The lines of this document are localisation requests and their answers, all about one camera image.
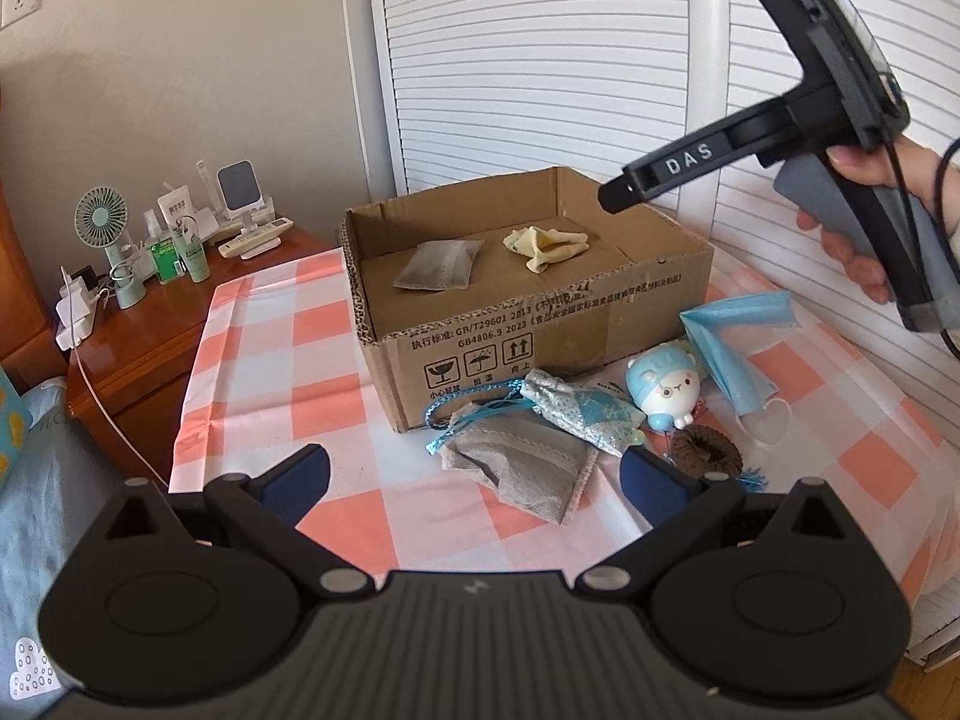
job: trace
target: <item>light blue bedding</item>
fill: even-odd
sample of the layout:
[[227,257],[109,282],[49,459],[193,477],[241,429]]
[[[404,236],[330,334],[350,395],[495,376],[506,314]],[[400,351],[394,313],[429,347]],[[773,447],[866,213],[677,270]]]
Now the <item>light blue bedding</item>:
[[32,427],[0,490],[0,718],[26,720],[59,695],[37,646],[37,613],[56,573],[120,485],[119,474],[65,411],[65,381],[24,395]]

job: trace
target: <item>air conditioner remote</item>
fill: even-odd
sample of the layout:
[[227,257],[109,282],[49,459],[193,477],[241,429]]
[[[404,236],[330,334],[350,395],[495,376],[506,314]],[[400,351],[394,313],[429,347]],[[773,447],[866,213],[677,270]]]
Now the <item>air conditioner remote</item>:
[[220,256],[224,258],[238,257],[246,251],[264,245],[273,238],[280,237],[281,233],[286,232],[293,226],[294,223],[289,220],[289,218],[280,217],[271,221],[269,224],[264,224],[250,232],[245,232],[243,235],[238,235],[225,244],[221,244],[218,251],[220,252]]

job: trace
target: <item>sparkly blue pouch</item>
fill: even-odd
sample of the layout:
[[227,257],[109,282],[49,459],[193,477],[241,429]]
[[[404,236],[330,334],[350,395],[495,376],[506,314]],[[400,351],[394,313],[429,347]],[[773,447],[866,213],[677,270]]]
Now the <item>sparkly blue pouch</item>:
[[568,384],[534,368],[520,394],[533,401],[534,411],[548,422],[608,454],[622,457],[628,447],[643,443],[643,413],[603,389]]

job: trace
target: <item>fragile glass symbol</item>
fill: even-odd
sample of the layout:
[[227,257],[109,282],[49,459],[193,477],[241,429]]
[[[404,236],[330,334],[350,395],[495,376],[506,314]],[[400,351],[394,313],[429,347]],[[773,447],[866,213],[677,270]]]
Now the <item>fragile glass symbol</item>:
[[446,375],[453,369],[455,360],[447,360],[446,362],[438,362],[437,365],[429,367],[427,373],[432,376],[437,376],[440,379],[440,384],[446,383]]

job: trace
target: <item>small desk fan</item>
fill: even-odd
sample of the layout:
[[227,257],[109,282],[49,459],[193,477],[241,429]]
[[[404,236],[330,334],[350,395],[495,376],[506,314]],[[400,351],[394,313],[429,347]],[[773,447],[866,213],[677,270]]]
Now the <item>small desk fan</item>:
[[81,241],[89,247],[107,250],[110,278],[120,308],[138,303],[147,290],[133,271],[133,262],[124,259],[118,244],[127,227],[127,204],[123,196],[109,187],[91,189],[77,205],[74,225]]

